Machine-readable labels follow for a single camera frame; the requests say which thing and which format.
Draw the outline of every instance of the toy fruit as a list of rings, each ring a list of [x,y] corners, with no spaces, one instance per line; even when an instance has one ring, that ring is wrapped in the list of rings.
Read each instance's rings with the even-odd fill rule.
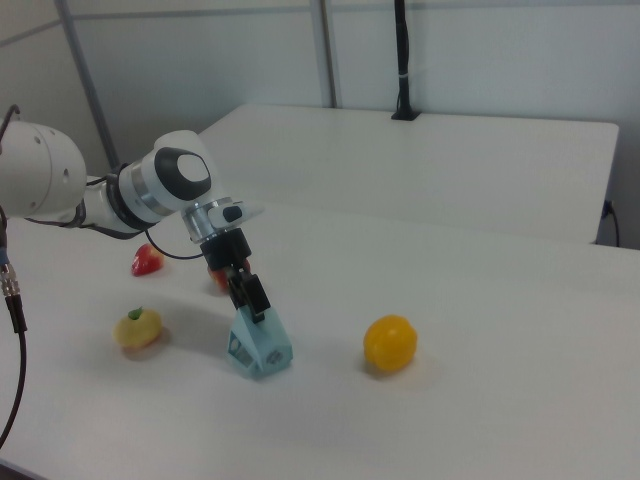
[[[141,246],[133,257],[131,273],[134,277],[146,275],[156,270],[160,270],[164,265],[164,255],[153,248],[150,243]]]
[[[113,339],[126,349],[143,348],[162,333],[160,314],[155,310],[131,310],[113,328]]]
[[[243,268],[247,272],[251,271],[251,265],[249,265],[249,260],[245,259]],[[218,289],[222,293],[228,293],[229,284],[227,283],[227,274],[225,273],[224,268],[221,268],[220,270],[211,270],[210,268],[207,268],[207,271],[209,272],[209,276],[211,277],[211,280],[213,280],[213,282],[216,284]]]
[[[406,366],[418,345],[418,334],[409,321],[387,315],[371,324],[364,336],[364,356],[380,370],[393,372]]]

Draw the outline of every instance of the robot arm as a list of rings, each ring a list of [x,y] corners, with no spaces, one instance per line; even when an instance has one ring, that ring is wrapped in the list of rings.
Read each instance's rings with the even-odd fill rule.
[[[253,376],[288,365],[291,343],[260,280],[245,268],[251,249],[238,228],[262,210],[226,195],[194,132],[164,135],[142,159],[89,183],[78,148],[57,130],[10,122],[0,148],[0,205],[9,217],[127,239],[180,211],[208,267],[227,277],[236,307],[233,363]]]

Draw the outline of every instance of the red fruit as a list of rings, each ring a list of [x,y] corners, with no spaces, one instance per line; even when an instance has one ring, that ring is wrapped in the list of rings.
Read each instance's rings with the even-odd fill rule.
[[[164,265],[164,255],[153,248],[150,243],[145,243],[136,252],[131,265],[131,273],[134,277],[146,275],[160,270]]]
[[[251,265],[249,265],[249,260],[245,259],[243,268],[247,272],[251,271]],[[222,293],[228,293],[229,283],[227,282],[227,274],[224,271],[224,268],[221,268],[220,270],[215,270],[215,271],[211,270],[210,268],[207,268],[207,271],[209,272],[209,276],[211,277],[211,280],[214,281],[218,289],[220,289]]]

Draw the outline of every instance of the black cable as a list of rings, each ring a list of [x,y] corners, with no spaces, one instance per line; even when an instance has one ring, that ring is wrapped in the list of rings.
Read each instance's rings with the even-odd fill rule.
[[[613,204],[609,205],[609,211],[613,216],[613,224],[616,227],[616,247],[620,246],[620,227],[618,226],[618,216],[616,215],[616,211],[613,209]]]
[[[7,113],[4,116],[4,119],[2,120],[2,125],[0,125],[0,141],[2,141],[2,137],[4,137],[4,132],[6,132],[7,127],[9,126],[9,121],[11,120],[11,117],[13,116],[14,113],[20,115],[20,108],[15,104],[9,107],[9,110],[7,110]]]
[[[2,436],[0,436],[0,449],[4,445],[4,442],[9,436],[13,422],[18,414],[18,408],[20,408],[20,401],[22,400],[22,392],[24,391],[24,381],[27,374],[27,341],[24,336],[24,332],[18,332],[18,338],[20,340],[20,376],[18,378],[18,389],[16,390],[16,397],[13,400],[13,407],[9,414],[9,419],[4,427]]]
[[[407,34],[407,41],[405,42],[407,48],[407,56],[409,55],[409,35]],[[396,100],[396,112],[400,110],[400,92],[398,92],[398,99]]]
[[[100,177],[100,178],[98,178],[96,180],[91,180],[90,182],[87,182],[87,187],[90,187],[92,185],[97,185],[97,184],[99,184],[101,182],[104,182],[106,179],[107,179],[107,177],[104,176],[104,177]]]
[[[7,216],[0,206],[0,218],[2,218],[2,230],[0,230],[0,248],[7,248]]]
[[[158,250],[165,257],[173,258],[175,260],[193,260],[195,258],[200,258],[204,255],[203,253],[199,253],[198,255],[192,255],[190,257],[179,257],[177,255],[171,255],[170,253],[165,252],[158,245],[156,245],[156,242],[154,242],[153,239],[151,238],[151,234],[149,233],[149,230],[145,230],[144,233],[147,236],[147,240],[149,240],[149,243],[153,246],[153,248]]]
[[[24,217],[27,222],[35,223],[37,225],[50,225],[52,227],[64,227],[66,224],[60,222],[47,222],[45,220],[34,220],[33,218]]]

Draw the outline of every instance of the white table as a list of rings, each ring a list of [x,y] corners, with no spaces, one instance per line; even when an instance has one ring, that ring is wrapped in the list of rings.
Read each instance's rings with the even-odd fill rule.
[[[240,196],[591,243],[612,124],[247,105],[205,130]]]
[[[29,368],[1,457],[52,480],[639,478],[637,252],[266,207],[244,230],[295,358],[259,382],[224,359],[233,307],[202,260],[133,278],[143,240],[12,220]],[[193,251],[175,216],[154,233]],[[141,304],[170,335],[127,358],[110,331]],[[375,377],[362,337],[389,312],[419,351]]]

